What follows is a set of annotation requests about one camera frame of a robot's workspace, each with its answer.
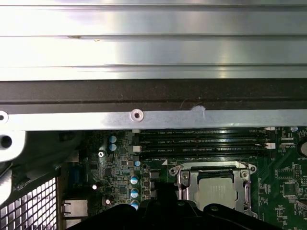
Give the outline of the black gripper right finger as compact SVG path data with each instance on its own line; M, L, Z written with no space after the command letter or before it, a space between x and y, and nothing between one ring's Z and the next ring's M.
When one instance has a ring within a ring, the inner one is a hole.
M199 210L187 200L179 200L178 188L166 184L166 217L179 230L274 230L272 224L228 208L221 204L208 204Z

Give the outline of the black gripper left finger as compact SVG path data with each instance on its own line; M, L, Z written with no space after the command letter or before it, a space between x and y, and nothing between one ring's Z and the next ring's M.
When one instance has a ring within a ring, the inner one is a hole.
M70 230L148 230L165 220L168 188L166 183L155 186L156 198L136 209L129 204L116 205L69 227Z

